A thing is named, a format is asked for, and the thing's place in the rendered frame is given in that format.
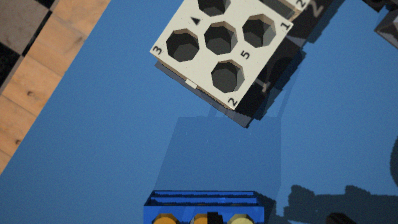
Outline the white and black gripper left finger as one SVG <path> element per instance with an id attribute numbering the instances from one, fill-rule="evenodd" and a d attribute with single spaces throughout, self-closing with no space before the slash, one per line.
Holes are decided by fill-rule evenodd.
<path id="1" fill-rule="evenodd" d="M 218 215 L 218 212 L 207 212 L 207 224 L 224 224 L 222 215 Z"/>

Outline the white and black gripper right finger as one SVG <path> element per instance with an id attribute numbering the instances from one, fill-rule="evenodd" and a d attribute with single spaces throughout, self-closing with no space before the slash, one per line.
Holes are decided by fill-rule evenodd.
<path id="1" fill-rule="evenodd" d="M 326 217 L 326 224 L 357 224 L 344 213 L 330 213 Z"/>

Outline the blue bench mat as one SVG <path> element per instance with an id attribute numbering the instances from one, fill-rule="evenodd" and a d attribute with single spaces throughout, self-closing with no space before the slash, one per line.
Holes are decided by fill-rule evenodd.
<path id="1" fill-rule="evenodd" d="M 398 224 L 398 49 L 374 31 L 392 7 L 333 0 L 245 124 L 149 52 L 183 1 L 109 2 L 0 175 L 0 224 L 143 224 L 153 190 Z"/>

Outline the blue tube rack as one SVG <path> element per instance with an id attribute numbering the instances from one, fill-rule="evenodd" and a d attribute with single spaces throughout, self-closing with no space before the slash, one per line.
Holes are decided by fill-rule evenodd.
<path id="1" fill-rule="evenodd" d="M 207 212 L 218 212 L 224 224 L 235 214 L 248 214 L 256 224 L 264 224 L 264 206 L 255 191 L 178 190 L 153 190 L 143 206 L 143 224 L 153 224 L 160 213 L 172 213 L 180 224 L 189 224 Z"/>

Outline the sample tube with green cap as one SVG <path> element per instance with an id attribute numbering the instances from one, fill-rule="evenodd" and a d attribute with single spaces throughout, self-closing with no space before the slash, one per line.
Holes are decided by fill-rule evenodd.
<path id="1" fill-rule="evenodd" d="M 176 205 L 176 204 L 164 204 Z M 180 224 L 180 221 L 172 213 L 160 213 L 154 220 L 153 224 Z"/>

